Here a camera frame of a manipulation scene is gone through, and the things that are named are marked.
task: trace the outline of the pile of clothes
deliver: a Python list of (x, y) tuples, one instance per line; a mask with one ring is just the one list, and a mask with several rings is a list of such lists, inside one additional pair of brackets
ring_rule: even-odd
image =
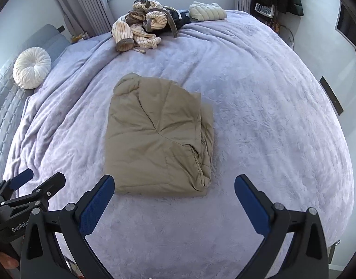
[(135, 0), (133, 10), (121, 16), (112, 26), (112, 37), (120, 52), (133, 49), (146, 53), (161, 42), (158, 36), (171, 31), (178, 36), (178, 29), (192, 21), (221, 20), (227, 13), (218, 4), (205, 4), (194, 1), (189, 10), (178, 11), (163, 6), (156, 0)]

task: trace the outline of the gray headboard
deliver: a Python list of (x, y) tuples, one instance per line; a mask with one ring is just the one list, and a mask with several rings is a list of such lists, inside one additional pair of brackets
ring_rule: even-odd
[(70, 43), (52, 25), (45, 25), (35, 32), (0, 69), (0, 182), (3, 179), (9, 149), (19, 126), (24, 103), (33, 90), (20, 88), (13, 78), (13, 66), (18, 55), (30, 47), (41, 47), (49, 53), (52, 68), (55, 60)]

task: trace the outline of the television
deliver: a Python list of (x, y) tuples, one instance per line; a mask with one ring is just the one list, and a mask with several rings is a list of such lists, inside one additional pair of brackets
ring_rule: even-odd
[(341, 3), (336, 28), (356, 49), (356, 23)]

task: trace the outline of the lavender blanket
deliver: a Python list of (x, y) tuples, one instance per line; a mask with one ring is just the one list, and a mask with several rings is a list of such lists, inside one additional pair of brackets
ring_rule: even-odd
[(35, 175), (20, 195), (56, 172), (67, 183), (52, 210), (93, 188), (103, 175), (112, 90), (130, 72), (201, 92), (214, 108), (215, 145), (206, 197), (113, 196), (87, 240), (115, 278), (235, 278), (262, 240), (234, 193), (242, 173), (288, 209), (316, 207), (328, 246), (342, 234), (353, 173), (338, 119), (299, 57), (238, 11), (186, 25), (145, 55), (120, 55), (110, 34), (68, 47), (29, 97), (13, 140), (4, 178), (26, 168)]

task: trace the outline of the small items on windowsill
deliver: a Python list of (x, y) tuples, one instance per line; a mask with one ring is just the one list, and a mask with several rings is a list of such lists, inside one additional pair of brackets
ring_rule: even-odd
[(83, 33), (80, 33), (78, 36), (73, 36), (71, 38), (71, 42), (72, 42), (72, 44), (74, 44), (79, 41), (85, 41), (88, 38), (89, 38), (88, 33), (86, 31), (84, 31)]

